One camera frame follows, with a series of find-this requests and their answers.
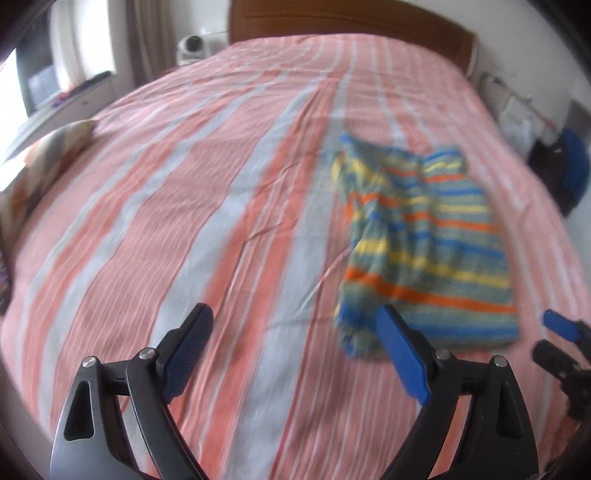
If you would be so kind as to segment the striped zigzag pillow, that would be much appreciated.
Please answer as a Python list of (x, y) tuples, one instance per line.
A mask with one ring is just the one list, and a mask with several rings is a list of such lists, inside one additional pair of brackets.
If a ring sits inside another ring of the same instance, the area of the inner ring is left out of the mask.
[(11, 251), (41, 198), (88, 145), (98, 121), (87, 119), (60, 127), (10, 160), (19, 167), (1, 190), (1, 236)]

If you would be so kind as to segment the black chair with clothes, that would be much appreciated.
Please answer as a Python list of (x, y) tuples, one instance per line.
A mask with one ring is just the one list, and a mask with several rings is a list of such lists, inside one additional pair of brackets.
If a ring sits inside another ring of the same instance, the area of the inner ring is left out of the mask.
[(565, 217), (562, 208), (565, 205), (566, 198), (561, 182), (566, 173), (567, 164), (563, 153), (561, 136), (549, 146), (537, 141), (530, 153), (528, 164), (545, 185), (562, 216)]

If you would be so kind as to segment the beige curtain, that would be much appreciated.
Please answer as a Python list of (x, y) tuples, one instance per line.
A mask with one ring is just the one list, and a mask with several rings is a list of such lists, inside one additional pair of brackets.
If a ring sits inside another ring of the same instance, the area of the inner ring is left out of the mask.
[(125, 2), (127, 41), (134, 84), (159, 78), (175, 65), (173, 24), (168, 1)]

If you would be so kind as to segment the striped knit sweater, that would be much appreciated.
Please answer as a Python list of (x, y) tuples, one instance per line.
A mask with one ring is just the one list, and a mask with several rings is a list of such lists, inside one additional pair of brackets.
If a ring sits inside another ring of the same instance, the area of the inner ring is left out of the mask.
[(459, 148), (418, 153), (346, 134), (332, 179), (349, 229), (335, 307), (346, 354), (382, 354), (377, 321), (386, 306), (438, 347), (519, 338), (504, 241)]

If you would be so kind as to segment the blue garment on chair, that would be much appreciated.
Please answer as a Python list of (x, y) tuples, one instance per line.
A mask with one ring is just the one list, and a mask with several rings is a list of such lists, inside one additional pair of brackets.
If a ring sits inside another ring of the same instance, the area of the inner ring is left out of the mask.
[(567, 169), (561, 182), (565, 195), (563, 215), (568, 217), (580, 204), (590, 182), (590, 157), (584, 140), (570, 127), (561, 133)]

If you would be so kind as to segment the pink striped bed cover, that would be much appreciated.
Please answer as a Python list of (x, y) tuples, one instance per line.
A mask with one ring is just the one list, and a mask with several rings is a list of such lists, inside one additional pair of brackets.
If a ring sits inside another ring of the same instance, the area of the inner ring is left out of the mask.
[(540, 461), (562, 452), (568, 401), (531, 359), (545, 310), (590, 315), (561, 215), (461, 71), (365, 34), (235, 44), (99, 114), (11, 258), (1, 350), (43, 449), (83, 358), (127, 359), (204, 302), (211, 340), (171, 411), (211, 478), (382, 474), (419, 408), (391, 364), (347, 356), (335, 332), (348, 231), (329, 170), (346, 131), (464, 152), (512, 264), (521, 339), (504, 355)]

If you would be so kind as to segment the black smartphone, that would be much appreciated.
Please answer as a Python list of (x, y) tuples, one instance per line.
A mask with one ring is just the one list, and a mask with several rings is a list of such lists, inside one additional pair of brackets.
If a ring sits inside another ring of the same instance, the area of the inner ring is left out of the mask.
[(4, 315), (9, 307), (12, 295), (12, 279), (3, 252), (0, 252), (0, 314)]

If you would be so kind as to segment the brown wooden headboard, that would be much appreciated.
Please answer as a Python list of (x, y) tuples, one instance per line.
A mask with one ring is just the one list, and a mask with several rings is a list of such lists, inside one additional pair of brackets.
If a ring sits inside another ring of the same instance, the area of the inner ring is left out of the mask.
[(257, 38), (363, 33), (434, 51), (470, 76), (478, 37), (458, 23), (405, 1), (235, 0), (228, 8), (231, 44)]

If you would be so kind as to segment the white side table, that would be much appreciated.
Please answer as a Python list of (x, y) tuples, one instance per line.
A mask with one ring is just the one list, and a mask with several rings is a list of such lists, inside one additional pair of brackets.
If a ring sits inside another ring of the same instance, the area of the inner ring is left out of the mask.
[(524, 161), (529, 161), (537, 142), (556, 139), (557, 124), (501, 77), (483, 74), (477, 90), (504, 140)]

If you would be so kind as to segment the white window cabinet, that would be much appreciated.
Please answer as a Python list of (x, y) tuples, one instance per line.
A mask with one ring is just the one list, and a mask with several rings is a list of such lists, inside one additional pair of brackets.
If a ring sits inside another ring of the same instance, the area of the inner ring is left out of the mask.
[(34, 113), (14, 134), (1, 128), (1, 161), (8, 160), (46, 134), (67, 124), (89, 119), (116, 100), (112, 72), (105, 71), (81, 85), (73, 95), (55, 97)]

